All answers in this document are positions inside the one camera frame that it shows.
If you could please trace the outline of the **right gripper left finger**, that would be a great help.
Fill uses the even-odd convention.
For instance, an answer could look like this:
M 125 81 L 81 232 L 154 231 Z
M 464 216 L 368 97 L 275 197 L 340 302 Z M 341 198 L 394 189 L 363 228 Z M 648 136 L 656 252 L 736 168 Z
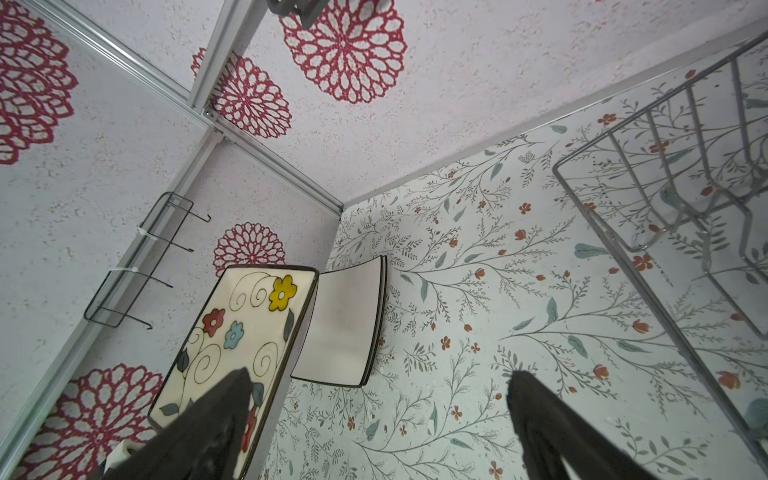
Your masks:
M 250 397 L 247 371 L 232 371 L 127 460 L 113 468 L 101 465 L 89 477 L 232 479 Z

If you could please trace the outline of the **dark square floral plate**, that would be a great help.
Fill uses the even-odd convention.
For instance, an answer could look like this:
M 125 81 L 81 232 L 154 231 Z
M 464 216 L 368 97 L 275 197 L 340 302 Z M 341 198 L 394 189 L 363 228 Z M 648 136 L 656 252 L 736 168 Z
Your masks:
M 236 479 L 244 478 L 318 279 L 318 271 L 305 266 L 226 268 L 150 407 L 153 428 L 166 428 L 227 374 L 246 369 L 250 398 L 233 473 Z

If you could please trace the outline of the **white square plate black rim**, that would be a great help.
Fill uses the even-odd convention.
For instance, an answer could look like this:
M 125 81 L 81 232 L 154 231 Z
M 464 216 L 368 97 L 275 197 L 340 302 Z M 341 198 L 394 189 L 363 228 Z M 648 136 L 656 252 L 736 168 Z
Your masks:
M 388 286 L 388 259 L 322 273 L 291 378 L 361 388 L 373 370 Z

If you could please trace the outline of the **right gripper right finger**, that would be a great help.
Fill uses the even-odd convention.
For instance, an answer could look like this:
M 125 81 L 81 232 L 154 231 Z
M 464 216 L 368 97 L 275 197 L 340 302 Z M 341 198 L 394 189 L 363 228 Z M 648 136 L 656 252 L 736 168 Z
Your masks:
M 534 375 L 516 371 L 506 396 L 531 479 L 651 479 Z

